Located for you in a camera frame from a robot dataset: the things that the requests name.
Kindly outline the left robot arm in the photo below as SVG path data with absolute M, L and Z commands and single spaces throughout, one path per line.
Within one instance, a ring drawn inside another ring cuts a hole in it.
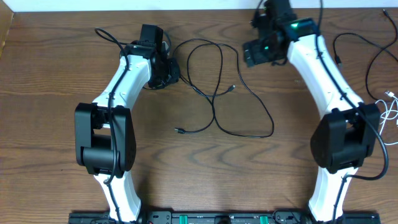
M 141 92 L 160 90 L 179 79 L 180 69 L 169 57 L 170 42 L 163 30 L 144 24 L 139 40 L 122 43 L 102 28 L 101 38 L 119 49 L 119 67 L 104 91 L 91 103 L 75 109 L 76 161 L 99 182 L 110 210 L 104 213 L 71 213 L 69 223 L 144 223 L 131 169 L 136 139 L 131 111 Z

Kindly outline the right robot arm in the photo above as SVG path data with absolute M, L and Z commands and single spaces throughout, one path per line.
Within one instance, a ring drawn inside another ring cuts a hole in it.
M 315 190 L 303 223 L 379 223 L 371 212 L 344 212 L 351 179 L 373 153 L 379 109 L 351 89 L 328 53 L 319 26 L 300 19 L 288 1 L 261 1 L 251 22 L 256 40 L 243 46 L 248 66 L 292 64 L 309 89 L 320 116 L 310 140 L 318 166 Z

